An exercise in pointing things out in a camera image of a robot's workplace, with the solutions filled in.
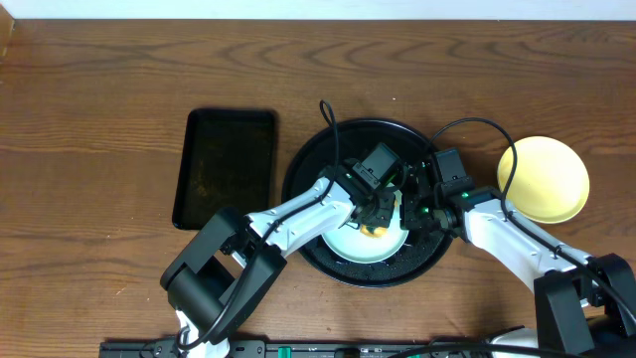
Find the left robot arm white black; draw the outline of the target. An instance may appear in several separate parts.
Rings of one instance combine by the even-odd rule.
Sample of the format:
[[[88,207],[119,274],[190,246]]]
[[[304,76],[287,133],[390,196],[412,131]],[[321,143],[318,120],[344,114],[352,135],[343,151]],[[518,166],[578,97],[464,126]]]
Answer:
[[[362,164],[328,166],[305,192],[277,207],[247,215],[222,208],[160,278],[180,321],[178,351],[226,356],[230,335],[262,301],[289,255],[349,223],[389,227],[399,191]]]

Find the black rectangular tray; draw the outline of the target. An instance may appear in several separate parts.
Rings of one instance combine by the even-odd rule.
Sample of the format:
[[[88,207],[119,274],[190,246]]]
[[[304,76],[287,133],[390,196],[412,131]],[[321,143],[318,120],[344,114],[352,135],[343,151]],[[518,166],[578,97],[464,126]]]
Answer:
[[[187,118],[172,223],[200,230],[222,208],[242,214],[269,205],[277,113],[200,107]]]

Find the yellow sponge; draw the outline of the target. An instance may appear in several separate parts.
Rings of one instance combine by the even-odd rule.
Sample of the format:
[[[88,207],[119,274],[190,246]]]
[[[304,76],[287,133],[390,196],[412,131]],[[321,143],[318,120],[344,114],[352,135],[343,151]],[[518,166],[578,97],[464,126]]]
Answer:
[[[373,228],[373,227],[367,227],[364,225],[361,225],[361,232],[369,237],[372,238],[379,238],[381,236],[384,236],[388,231],[388,228],[382,228],[382,227],[378,227],[378,228]]]

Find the light green plate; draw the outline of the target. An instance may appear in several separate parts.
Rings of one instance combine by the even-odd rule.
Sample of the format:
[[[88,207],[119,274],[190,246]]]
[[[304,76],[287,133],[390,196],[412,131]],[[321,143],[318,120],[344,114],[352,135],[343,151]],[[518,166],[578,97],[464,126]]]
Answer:
[[[400,191],[396,191],[396,200],[394,216],[384,236],[366,236],[361,232],[360,224],[347,223],[322,236],[327,247],[340,258],[356,264],[378,263],[395,254],[408,236],[408,231],[399,223]]]

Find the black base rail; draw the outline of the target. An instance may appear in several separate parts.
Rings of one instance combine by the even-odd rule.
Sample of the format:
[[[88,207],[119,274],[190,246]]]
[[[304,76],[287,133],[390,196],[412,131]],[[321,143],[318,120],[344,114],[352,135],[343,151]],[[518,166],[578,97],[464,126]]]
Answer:
[[[371,343],[267,343],[261,340],[231,341],[220,352],[205,353],[204,347],[186,352],[176,347],[172,338],[147,342],[102,342],[98,358],[385,358],[401,356],[415,358],[477,358],[477,357],[536,357],[536,354],[474,351],[457,348],[421,352],[423,345]]]

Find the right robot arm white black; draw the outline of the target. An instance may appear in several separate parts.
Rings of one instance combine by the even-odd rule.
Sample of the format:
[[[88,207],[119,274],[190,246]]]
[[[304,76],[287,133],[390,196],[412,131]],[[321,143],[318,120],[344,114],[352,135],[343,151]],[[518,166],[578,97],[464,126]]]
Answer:
[[[506,267],[533,293],[535,329],[516,328],[476,348],[487,357],[632,357],[635,275],[615,254],[595,257],[556,239],[493,188],[470,177],[401,187],[400,223],[459,237]]]

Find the yellow plate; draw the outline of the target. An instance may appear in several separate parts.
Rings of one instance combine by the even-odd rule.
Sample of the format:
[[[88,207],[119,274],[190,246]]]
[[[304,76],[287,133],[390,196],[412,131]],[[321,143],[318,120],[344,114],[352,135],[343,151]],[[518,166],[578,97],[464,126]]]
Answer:
[[[507,149],[497,167],[498,184],[512,184],[507,198],[527,218],[558,224],[585,206],[590,180],[587,169],[566,144],[546,136],[531,136]]]

